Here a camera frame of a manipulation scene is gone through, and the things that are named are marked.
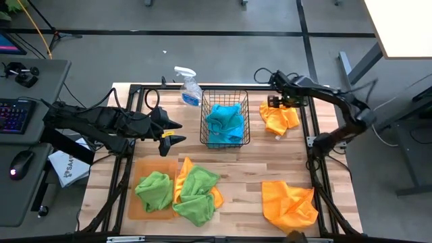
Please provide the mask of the dark grey desk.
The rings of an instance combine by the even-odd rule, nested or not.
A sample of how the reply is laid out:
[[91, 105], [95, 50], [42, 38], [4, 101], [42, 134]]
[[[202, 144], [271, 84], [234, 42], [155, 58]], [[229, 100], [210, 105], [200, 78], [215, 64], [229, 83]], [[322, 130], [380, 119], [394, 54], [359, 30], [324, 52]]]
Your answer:
[[378, 135], [394, 132], [396, 147], [412, 181], [408, 188], [396, 190], [397, 196], [432, 193], [432, 85], [413, 96], [409, 106], [373, 128]]

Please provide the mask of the clear glass cleaner spray bottle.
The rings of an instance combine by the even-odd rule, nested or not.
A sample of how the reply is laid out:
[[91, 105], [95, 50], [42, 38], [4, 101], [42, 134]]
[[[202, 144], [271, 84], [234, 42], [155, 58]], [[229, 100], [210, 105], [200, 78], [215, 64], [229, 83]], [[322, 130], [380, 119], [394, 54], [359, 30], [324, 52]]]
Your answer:
[[199, 107], [202, 102], [203, 90], [194, 79], [196, 72], [190, 68], [175, 66], [177, 76], [183, 77], [183, 85], [180, 88], [181, 98], [185, 104]]

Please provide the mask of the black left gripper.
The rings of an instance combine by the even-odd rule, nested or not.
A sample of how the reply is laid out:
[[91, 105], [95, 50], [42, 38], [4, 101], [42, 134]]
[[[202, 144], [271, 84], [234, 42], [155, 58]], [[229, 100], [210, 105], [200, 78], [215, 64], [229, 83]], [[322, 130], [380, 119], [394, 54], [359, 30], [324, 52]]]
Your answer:
[[180, 129], [183, 127], [183, 125], [170, 120], [166, 110], [164, 110], [162, 107], [155, 107], [151, 112], [151, 116], [140, 112], [134, 113], [134, 129], [136, 132], [136, 137], [141, 141], [146, 139], [153, 139], [154, 141], [159, 140], [159, 154], [162, 157], [166, 157], [171, 146], [184, 141], [186, 137], [170, 135], [161, 138], [161, 127], [163, 130], [169, 130]]

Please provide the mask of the green microfiber towel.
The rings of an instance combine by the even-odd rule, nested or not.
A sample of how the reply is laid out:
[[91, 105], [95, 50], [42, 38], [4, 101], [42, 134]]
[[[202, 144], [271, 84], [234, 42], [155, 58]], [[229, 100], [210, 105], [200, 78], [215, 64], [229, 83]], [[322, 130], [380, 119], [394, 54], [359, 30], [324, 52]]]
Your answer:
[[141, 177], [134, 189], [146, 213], [166, 209], [173, 201], [173, 180], [166, 174], [153, 171]]
[[188, 172], [180, 190], [180, 201], [173, 202], [173, 210], [196, 227], [210, 221], [215, 212], [215, 196], [211, 189], [218, 183], [220, 175], [194, 165]]

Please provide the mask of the backlit black keyboard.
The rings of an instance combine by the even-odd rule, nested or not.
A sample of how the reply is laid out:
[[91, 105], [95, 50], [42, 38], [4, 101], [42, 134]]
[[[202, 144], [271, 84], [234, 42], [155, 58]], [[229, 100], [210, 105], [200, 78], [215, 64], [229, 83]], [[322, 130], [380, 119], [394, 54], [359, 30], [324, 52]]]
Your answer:
[[0, 99], [0, 134], [24, 134], [35, 107], [32, 100]]

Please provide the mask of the teal microfiber towel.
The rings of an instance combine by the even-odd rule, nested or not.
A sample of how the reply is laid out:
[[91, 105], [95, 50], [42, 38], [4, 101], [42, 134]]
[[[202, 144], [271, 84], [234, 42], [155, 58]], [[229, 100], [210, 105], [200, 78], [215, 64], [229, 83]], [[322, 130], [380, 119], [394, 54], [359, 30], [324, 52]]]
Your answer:
[[240, 110], [239, 103], [233, 106], [214, 105], [211, 113], [206, 116], [209, 130], [215, 133], [228, 133], [240, 127], [243, 123]]
[[221, 148], [242, 144], [244, 136], [244, 118], [235, 115], [226, 122], [220, 123], [218, 119], [208, 121], [210, 147]]

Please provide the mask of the grey table leg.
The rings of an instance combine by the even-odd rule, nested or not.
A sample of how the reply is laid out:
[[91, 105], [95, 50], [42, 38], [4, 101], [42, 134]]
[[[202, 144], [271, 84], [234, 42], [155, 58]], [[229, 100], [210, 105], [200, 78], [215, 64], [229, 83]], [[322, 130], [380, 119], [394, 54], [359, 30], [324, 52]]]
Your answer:
[[338, 53], [338, 61], [349, 86], [354, 86], [382, 57], [383, 53], [379, 43], [375, 43], [354, 67], [350, 65], [346, 52], [340, 51]]

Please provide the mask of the white table top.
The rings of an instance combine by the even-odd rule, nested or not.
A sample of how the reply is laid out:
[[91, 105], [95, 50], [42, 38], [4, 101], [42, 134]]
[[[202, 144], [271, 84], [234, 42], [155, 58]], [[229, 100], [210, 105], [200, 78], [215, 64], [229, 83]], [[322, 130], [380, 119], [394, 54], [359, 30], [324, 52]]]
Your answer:
[[363, 0], [387, 59], [432, 59], [432, 0]]

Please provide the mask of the silver metal bracket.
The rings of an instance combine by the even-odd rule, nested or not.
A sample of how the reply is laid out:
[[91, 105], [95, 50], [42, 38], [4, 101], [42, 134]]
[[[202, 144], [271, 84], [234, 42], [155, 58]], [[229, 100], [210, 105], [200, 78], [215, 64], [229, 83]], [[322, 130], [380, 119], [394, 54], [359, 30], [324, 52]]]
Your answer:
[[145, 236], [112, 236], [107, 238], [106, 243], [138, 243], [145, 241]]

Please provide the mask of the black wire basket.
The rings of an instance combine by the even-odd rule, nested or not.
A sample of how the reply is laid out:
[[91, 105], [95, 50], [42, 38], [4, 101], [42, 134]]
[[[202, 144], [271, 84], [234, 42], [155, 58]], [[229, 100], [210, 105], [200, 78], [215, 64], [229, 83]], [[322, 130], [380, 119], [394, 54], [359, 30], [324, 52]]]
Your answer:
[[[233, 106], [239, 103], [241, 106], [240, 114], [244, 118], [244, 136], [241, 145], [225, 146], [221, 148], [210, 147], [209, 141], [209, 125], [206, 121], [214, 105], [219, 104], [222, 106]], [[240, 148], [250, 143], [250, 120], [249, 120], [249, 106], [248, 106], [248, 93], [245, 90], [204, 90], [202, 92], [202, 105], [200, 115], [200, 141], [210, 149], [226, 149], [226, 148]]]

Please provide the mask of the black clamp mount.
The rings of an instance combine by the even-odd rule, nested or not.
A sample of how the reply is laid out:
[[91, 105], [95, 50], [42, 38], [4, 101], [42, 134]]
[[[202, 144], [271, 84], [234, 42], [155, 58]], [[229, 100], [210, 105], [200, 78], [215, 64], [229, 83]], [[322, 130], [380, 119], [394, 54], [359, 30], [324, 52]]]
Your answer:
[[3, 63], [4, 78], [14, 76], [14, 80], [19, 85], [32, 88], [37, 82], [40, 70], [37, 67], [27, 68], [23, 63], [10, 62], [7, 65]]

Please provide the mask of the orange microfiber towel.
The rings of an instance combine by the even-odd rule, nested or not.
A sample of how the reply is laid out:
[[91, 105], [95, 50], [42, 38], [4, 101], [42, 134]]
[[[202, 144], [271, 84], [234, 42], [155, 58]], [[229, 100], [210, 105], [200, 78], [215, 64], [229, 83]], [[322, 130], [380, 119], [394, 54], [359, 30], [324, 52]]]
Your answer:
[[263, 215], [287, 234], [312, 226], [319, 214], [313, 206], [314, 194], [314, 188], [293, 187], [280, 180], [264, 181], [261, 183]]
[[265, 130], [275, 134], [276, 140], [279, 140], [287, 130], [300, 125], [296, 108], [284, 106], [274, 108], [263, 101], [259, 107], [259, 113], [265, 123]]
[[[188, 172], [192, 169], [192, 166], [194, 166], [195, 164], [193, 164], [193, 162], [190, 160], [190, 158], [186, 157], [182, 168], [177, 176], [177, 178], [175, 179], [175, 186], [174, 186], [174, 195], [173, 195], [173, 202], [178, 203], [180, 201], [180, 190], [183, 187], [184, 181], [186, 179], [186, 176], [188, 174]], [[221, 194], [221, 192], [217, 189], [216, 185], [211, 189], [211, 194], [213, 194], [215, 196], [215, 206], [216, 209], [219, 208], [223, 202], [223, 196]]]

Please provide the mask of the monitor with pink screen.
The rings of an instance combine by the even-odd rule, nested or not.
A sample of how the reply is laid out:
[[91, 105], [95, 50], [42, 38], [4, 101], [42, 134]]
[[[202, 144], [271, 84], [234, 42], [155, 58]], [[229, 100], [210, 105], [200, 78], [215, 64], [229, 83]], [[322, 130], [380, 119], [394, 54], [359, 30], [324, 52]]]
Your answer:
[[0, 54], [26, 55], [27, 52], [8, 34], [0, 30]]

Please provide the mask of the green plant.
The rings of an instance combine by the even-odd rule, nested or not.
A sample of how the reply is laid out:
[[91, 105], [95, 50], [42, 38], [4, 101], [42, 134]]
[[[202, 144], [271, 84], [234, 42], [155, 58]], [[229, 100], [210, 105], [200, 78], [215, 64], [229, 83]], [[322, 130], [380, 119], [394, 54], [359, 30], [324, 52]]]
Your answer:
[[28, 0], [0, 0], [0, 20], [10, 22], [10, 14], [22, 11], [28, 5]]

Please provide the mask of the black computer mouse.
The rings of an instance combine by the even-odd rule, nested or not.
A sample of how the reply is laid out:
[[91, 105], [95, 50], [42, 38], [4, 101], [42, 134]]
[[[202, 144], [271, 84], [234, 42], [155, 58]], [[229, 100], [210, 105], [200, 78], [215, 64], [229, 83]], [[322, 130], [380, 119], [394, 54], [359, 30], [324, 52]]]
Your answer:
[[9, 166], [11, 180], [22, 180], [28, 173], [30, 164], [34, 158], [34, 152], [30, 150], [20, 151]]

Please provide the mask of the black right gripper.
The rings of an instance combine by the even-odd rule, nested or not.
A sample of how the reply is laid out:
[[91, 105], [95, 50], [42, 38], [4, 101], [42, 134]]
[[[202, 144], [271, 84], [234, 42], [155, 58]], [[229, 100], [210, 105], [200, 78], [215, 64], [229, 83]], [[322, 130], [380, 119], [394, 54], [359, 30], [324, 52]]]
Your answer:
[[272, 108], [279, 108], [281, 104], [284, 107], [300, 108], [308, 105], [307, 96], [308, 93], [305, 91], [289, 90], [281, 92], [281, 99], [278, 96], [269, 95], [267, 101], [268, 106]]

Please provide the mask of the black floor tripod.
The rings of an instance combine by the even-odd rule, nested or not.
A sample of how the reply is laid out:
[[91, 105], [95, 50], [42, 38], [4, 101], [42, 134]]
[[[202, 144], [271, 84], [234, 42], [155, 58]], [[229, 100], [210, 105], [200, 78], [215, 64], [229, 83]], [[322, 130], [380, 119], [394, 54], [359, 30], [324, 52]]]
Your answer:
[[55, 48], [55, 45], [60, 42], [62, 39], [65, 39], [67, 37], [70, 38], [83, 38], [80, 34], [72, 34], [68, 32], [60, 32], [58, 31], [54, 26], [51, 25], [51, 23], [44, 17], [44, 15], [37, 9], [37, 7], [31, 2], [31, 0], [27, 0], [28, 4], [31, 6], [31, 8], [41, 17], [41, 19], [45, 22], [45, 24], [50, 28], [53, 37], [51, 39], [51, 42], [49, 44], [49, 50], [52, 52]]

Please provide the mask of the white printed bag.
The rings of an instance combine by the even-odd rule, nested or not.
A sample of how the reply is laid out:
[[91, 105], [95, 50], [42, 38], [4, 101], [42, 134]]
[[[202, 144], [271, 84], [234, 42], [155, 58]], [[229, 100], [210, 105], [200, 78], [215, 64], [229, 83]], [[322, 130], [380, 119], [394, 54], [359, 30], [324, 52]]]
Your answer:
[[48, 156], [62, 188], [89, 176], [90, 165], [63, 151]]

